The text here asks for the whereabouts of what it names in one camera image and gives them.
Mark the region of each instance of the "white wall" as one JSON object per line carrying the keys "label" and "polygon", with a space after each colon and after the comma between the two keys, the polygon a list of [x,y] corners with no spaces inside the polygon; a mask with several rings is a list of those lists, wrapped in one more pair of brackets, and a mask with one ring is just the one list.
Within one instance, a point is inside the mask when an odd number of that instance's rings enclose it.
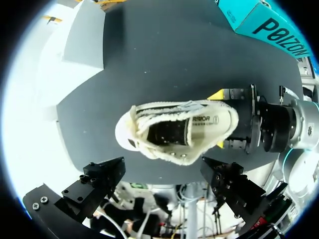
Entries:
{"label": "white wall", "polygon": [[38,64],[56,29],[56,23],[39,19],[17,53],[4,95],[3,147],[20,198],[43,182],[60,192],[80,174],[68,158],[56,123],[39,117]]}
{"label": "white wall", "polygon": [[3,147],[7,169],[22,198],[46,183],[56,193],[78,179],[57,126],[56,105],[103,70],[105,13],[84,0],[53,5],[18,51],[4,95]]}

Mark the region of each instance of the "bolt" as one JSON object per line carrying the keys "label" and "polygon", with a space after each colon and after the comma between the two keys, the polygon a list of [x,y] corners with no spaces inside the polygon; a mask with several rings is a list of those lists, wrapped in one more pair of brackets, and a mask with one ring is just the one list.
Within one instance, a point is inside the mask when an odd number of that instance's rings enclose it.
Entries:
{"label": "bolt", "polygon": [[42,198],[40,199],[40,202],[43,203],[43,204],[47,203],[48,201],[49,201],[49,200],[48,200],[48,198],[47,198],[46,196],[44,196],[44,197],[42,197]]}
{"label": "bolt", "polygon": [[313,133],[313,128],[311,126],[309,126],[308,128],[308,135],[311,136]]}
{"label": "bolt", "polygon": [[40,205],[38,203],[33,203],[32,208],[33,210],[38,211],[40,209]]}

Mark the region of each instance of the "white sneaker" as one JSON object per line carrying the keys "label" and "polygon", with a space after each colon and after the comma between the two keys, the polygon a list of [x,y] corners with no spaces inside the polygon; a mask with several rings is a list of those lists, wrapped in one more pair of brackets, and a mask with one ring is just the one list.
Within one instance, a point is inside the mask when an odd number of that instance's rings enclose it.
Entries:
{"label": "white sneaker", "polygon": [[236,110],[221,101],[155,102],[132,106],[117,123],[115,137],[121,147],[150,159],[190,165],[237,124]]}

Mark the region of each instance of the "wire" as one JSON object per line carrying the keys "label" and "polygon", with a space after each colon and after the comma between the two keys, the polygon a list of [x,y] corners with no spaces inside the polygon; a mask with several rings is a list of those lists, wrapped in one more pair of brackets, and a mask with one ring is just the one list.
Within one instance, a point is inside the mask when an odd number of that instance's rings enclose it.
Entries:
{"label": "wire", "polygon": [[105,3],[111,3],[111,2],[125,2],[126,0],[106,0],[106,1],[98,1],[98,2],[94,2],[96,4],[105,4]]}
{"label": "wire", "polygon": [[291,95],[292,97],[296,98],[297,100],[299,100],[299,97],[297,96],[297,94],[295,92],[293,92],[292,90],[290,90],[289,88],[285,87],[285,92],[288,95]]}
{"label": "wire", "polygon": [[193,201],[197,201],[198,199],[201,198],[201,196],[200,196],[200,197],[197,197],[197,198],[189,198],[189,197],[186,197],[186,196],[183,194],[183,192],[182,192],[185,186],[186,186],[186,185],[181,186],[180,189],[179,189],[179,191],[178,191],[179,194],[180,194],[180,196],[182,197],[182,199],[178,196],[178,193],[177,193],[177,198],[178,198],[181,202],[190,203],[190,202],[193,202]]}
{"label": "wire", "polygon": [[126,0],[108,0],[108,1],[98,1],[96,4],[105,4],[110,2],[125,2]]}
{"label": "wire", "polygon": [[200,231],[200,230],[202,230],[202,229],[210,229],[210,231],[213,233],[213,235],[215,234],[214,230],[213,230],[212,228],[210,228],[210,227],[201,227],[201,228],[198,229],[197,231]]}
{"label": "wire", "polygon": [[173,235],[171,235],[170,239],[174,239],[174,236],[176,235],[176,232],[177,232],[177,228],[178,228],[178,225],[175,227],[175,231],[174,231]]}
{"label": "wire", "polygon": [[98,207],[98,209],[96,211],[98,213],[100,213],[101,216],[103,216],[107,220],[109,220],[116,227],[116,229],[121,233],[121,235],[123,236],[124,239],[128,239],[128,237],[125,235],[125,233],[122,230],[122,228],[110,216],[108,216],[106,213],[102,212],[100,207]]}
{"label": "wire", "polygon": [[202,209],[200,209],[199,207],[197,207],[197,209],[198,209],[199,211],[201,211],[202,213],[204,213],[204,215],[209,218],[209,220],[210,220],[210,222],[211,222],[211,225],[212,225],[212,227],[214,228],[214,221],[213,221],[213,218],[210,216],[210,214],[205,213],[205,212],[204,212]]}

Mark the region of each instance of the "gray table surface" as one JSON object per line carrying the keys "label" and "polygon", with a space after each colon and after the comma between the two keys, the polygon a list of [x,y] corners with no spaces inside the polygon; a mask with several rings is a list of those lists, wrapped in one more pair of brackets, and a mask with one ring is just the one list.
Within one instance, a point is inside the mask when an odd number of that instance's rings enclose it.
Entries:
{"label": "gray table surface", "polygon": [[[262,41],[235,34],[212,0],[132,0],[105,18],[104,71],[58,106],[68,153],[78,169],[89,162],[124,156],[123,180],[151,184],[202,181],[201,160],[178,166],[122,149],[114,130],[131,105],[201,100],[221,88],[256,84],[268,102],[278,102],[279,85],[302,96],[294,58]],[[246,155],[215,147],[208,157],[251,170],[277,159],[259,147]]]}

